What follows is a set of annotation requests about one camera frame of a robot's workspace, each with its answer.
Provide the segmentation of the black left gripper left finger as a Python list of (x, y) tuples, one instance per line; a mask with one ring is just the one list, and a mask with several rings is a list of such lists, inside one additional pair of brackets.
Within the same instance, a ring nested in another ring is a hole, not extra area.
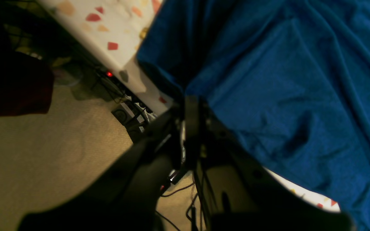
[(182, 162), (182, 108), (173, 105), (87, 189), (53, 209), (30, 213), (19, 231), (164, 231), (161, 187)]

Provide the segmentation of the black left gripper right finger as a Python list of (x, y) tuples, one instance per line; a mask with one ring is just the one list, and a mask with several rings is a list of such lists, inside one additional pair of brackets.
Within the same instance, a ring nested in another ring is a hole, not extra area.
[(185, 98), (185, 165), (194, 174), (207, 231), (351, 231), (283, 187), (197, 96)]

